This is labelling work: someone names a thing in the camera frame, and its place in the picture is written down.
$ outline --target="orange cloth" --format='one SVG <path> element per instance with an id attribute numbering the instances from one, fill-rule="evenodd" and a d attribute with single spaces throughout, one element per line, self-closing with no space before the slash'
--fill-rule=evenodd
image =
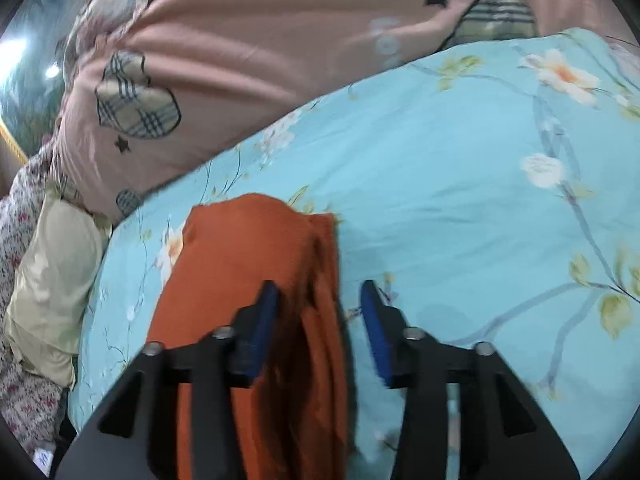
<path id="1" fill-rule="evenodd" d="M 333 217 L 250 194 L 196 206 L 183 234 L 148 340 L 167 348 L 196 342 L 273 280 L 282 301 L 267 365 L 252 389 L 232 390 L 248 478 L 344 478 L 347 383 Z M 191 478 L 190 405 L 186 384 L 178 394 L 181 480 Z"/>

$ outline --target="floral bedsheet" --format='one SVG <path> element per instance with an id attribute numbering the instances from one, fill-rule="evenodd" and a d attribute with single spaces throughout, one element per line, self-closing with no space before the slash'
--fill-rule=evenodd
<path id="1" fill-rule="evenodd" d="M 492 341 L 586 478 L 640 399 L 634 67 L 577 29 L 459 45 L 319 98 L 158 192 L 116 229 L 96 280 L 73 423 L 142 346 L 191 207 L 260 192 L 338 220 L 352 478 L 389 478 L 404 403 L 370 357 L 368 278 L 440 340 Z"/>
<path id="2" fill-rule="evenodd" d="M 22 370 L 4 341 L 4 313 L 14 291 L 15 269 L 38 222 L 51 153 L 51 144 L 42 148 L 0 200 L 0 415 L 29 454 L 37 441 L 53 440 L 62 388 Z"/>

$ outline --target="pink blanket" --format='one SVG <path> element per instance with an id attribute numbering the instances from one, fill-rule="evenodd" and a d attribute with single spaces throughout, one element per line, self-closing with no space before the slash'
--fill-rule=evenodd
<path id="1" fill-rule="evenodd" d="M 476 0 L 152 0 L 79 63 L 52 172 L 115 221 L 309 100 L 426 56 Z M 611 0 L 525 0 L 540 35 L 635 43 Z"/>

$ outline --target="metal screw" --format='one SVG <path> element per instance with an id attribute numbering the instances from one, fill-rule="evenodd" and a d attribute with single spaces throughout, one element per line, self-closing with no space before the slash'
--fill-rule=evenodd
<path id="1" fill-rule="evenodd" d="M 232 326 L 221 326 L 213 333 L 216 339 L 229 339 L 236 335 L 236 331 Z"/>
<path id="2" fill-rule="evenodd" d="M 478 355 L 493 355 L 495 354 L 495 346 L 491 343 L 483 341 L 476 345 L 476 353 Z"/>
<path id="3" fill-rule="evenodd" d="M 142 349 L 142 353 L 144 355 L 158 355 L 164 349 L 164 345 L 159 343 L 158 341 L 152 341 L 151 343 L 147 343 Z"/>
<path id="4" fill-rule="evenodd" d="M 425 336 L 425 332 L 421 328 L 410 326 L 402 330 L 402 336 L 409 341 L 420 341 Z"/>

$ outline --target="gold trim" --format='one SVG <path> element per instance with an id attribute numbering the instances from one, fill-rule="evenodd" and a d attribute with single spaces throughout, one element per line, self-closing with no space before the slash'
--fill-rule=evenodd
<path id="1" fill-rule="evenodd" d="M 13 154 L 20 161 L 20 163 L 26 164 L 27 160 L 29 159 L 24 154 L 24 151 L 20 147 L 20 144 L 18 144 L 15 141 L 14 136 L 12 136 L 12 134 L 9 133 L 9 130 L 6 127 L 6 124 L 4 124 L 4 121 L 2 120 L 2 118 L 0 118 L 0 137 L 2 137 L 2 140 L 4 140 L 6 145 L 13 152 Z"/>

